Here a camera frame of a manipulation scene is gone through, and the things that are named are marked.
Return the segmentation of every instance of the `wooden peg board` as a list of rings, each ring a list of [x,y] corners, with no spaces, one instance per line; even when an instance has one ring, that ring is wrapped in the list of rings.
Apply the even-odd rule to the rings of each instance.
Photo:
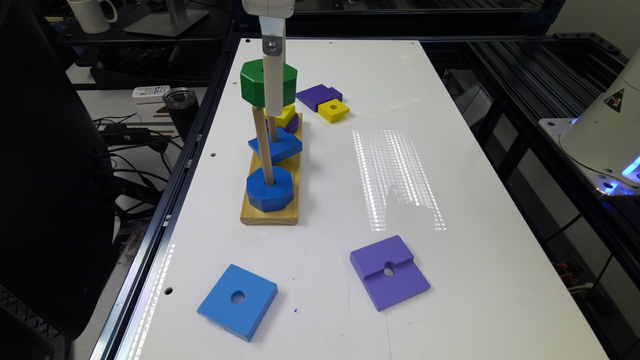
[[[300,126],[293,133],[302,141],[302,113],[298,113],[300,118]],[[293,200],[280,211],[271,211],[264,213],[249,204],[249,195],[244,192],[244,200],[242,201],[242,211],[240,212],[240,221],[245,225],[295,225],[298,223],[298,198],[300,196],[300,156],[297,153],[288,158],[284,163],[273,164],[289,171],[293,179]],[[262,167],[262,161],[255,152],[251,158],[251,167],[249,174]]]

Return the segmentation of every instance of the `blue octagonal block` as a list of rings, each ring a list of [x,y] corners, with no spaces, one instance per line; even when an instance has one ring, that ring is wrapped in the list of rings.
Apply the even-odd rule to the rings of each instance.
[[[198,314],[249,342],[277,293],[275,283],[231,264],[200,304]]]
[[[275,183],[267,186],[264,183],[262,168],[247,178],[247,194],[249,203],[262,212],[279,211],[293,200],[293,179],[291,173],[279,167],[273,167]]]
[[[260,156],[260,146],[258,138],[249,140],[249,146]],[[283,128],[278,128],[278,142],[269,141],[271,150],[271,163],[277,164],[302,151],[302,141],[295,135],[289,134]]]

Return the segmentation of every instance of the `hole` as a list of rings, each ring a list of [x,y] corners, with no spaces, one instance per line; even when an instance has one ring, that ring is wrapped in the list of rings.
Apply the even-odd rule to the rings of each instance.
[[[234,304],[240,304],[244,301],[244,293],[242,291],[236,291],[231,295],[231,301]]]
[[[391,261],[384,263],[384,274],[387,276],[393,276],[393,263]]]

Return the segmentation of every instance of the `white mug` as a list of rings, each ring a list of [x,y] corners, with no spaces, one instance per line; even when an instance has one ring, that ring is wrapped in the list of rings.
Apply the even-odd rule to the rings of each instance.
[[[106,1],[113,9],[113,19],[107,19],[100,8],[100,3]],[[87,34],[99,34],[109,30],[109,24],[118,20],[118,12],[109,0],[67,0],[76,19]]]

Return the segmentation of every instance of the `purple block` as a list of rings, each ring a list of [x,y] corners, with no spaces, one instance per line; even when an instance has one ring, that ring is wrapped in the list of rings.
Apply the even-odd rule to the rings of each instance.
[[[350,259],[378,311],[431,288],[398,235],[355,250]]]
[[[269,131],[269,122],[267,120],[265,120],[265,122],[267,123],[267,131]],[[293,115],[293,118],[289,120],[289,123],[287,124],[287,126],[283,127],[282,129],[289,134],[293,134],[294,132],[298,131],[299,127],[300,127],[300,117],[298,116],[298,114],[295,114]]]
[[[300,91],[296,94],[296,97],[315,112],[318,112],[318,105],[324,104],[327,101],[333,99],[342,101],[342,93],[334,88],[327,88],[323,84]]]

